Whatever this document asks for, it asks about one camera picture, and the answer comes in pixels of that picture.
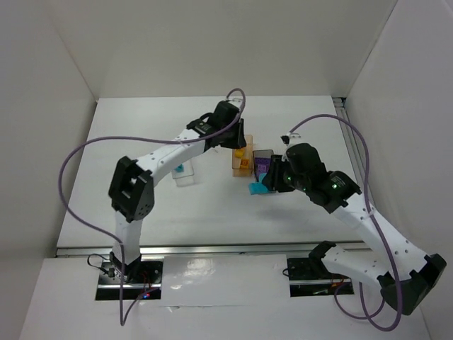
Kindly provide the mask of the teal lego brick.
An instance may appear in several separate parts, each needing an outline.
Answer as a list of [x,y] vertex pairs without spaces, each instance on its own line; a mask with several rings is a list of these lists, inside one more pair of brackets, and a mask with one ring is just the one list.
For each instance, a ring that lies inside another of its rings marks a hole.
[[262,183],[263,182],[263,179],[267,176],[266,173],[262,173],[259,175],[258,177],[258,183]]
[[266,195],[275,193],[275,190],[267,188],[261,182],[253,182],[248,185],[248,190],[251,195]]

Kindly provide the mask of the small teal lego plate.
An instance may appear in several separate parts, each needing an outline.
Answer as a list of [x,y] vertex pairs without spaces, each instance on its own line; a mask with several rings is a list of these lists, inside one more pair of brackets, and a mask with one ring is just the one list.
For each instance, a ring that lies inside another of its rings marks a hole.
[[182,173],[182,172],[184,172],[184,166],[181,164],[180,166],[178,166],[178,167],[175,169],[175,171],[176,171],[177,173]]

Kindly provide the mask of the yellow square lego brick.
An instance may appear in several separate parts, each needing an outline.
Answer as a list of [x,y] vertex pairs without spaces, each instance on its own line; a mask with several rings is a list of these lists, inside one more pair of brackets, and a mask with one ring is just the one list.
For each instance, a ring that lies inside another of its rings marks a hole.
[[241,149],[235,149],[234,150],[234,157],[238,159],[243,159],[246,156],[246,149],[241,148]]

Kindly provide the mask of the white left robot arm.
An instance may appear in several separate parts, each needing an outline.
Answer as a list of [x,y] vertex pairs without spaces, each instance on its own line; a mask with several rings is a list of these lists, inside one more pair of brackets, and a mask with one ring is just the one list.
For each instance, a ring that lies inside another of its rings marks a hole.
[[212,113],[188,123],[173,140],[157,150],[116,165],[108,195],[115,211],[115,241],[110,261],[128,281],[141,263],[140,237],[143,219],[154,207],[154,189],[177,166],[217,146],[238,149],[246,146],[241,107],[220,101]]

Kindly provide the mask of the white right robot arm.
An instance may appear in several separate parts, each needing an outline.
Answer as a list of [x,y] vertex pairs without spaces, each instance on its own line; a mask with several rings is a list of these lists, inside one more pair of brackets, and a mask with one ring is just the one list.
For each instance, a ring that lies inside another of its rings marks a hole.
[[283,155],[273,155],[263,184],[270,191],[300,191],[353,231],[375,258],[351,254],[324,241],[310,253],[316,265],[330,273],[375,286],[386,304],[410,315],[436,286],[447,263],[427,254],[404,237],[365,198],[342,171],[329,171],[310,144],[285,140]]

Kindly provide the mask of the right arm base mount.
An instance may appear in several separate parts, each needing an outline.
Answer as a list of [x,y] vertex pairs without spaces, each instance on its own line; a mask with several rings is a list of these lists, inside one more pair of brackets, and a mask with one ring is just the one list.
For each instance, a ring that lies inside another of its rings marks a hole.
[[334,295],[353,295],[354,289],[347,276],[330,273],[308,257],[287,258],[287,267],[282,270],[289,280],[291,298]]

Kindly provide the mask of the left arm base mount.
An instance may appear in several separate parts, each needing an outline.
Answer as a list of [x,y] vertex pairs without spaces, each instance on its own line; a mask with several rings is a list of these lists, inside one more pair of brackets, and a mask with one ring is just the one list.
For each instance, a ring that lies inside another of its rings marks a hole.
[[[90,254],[86,262],[98,271],[95,300],[119,300],[120,272],[110,260],[100,254]],[[142,295],[142,300],[160,300],[163,268],[163,259],[145,259],[141,262],[136,273],[125,276],[123,299],[135,300]]]

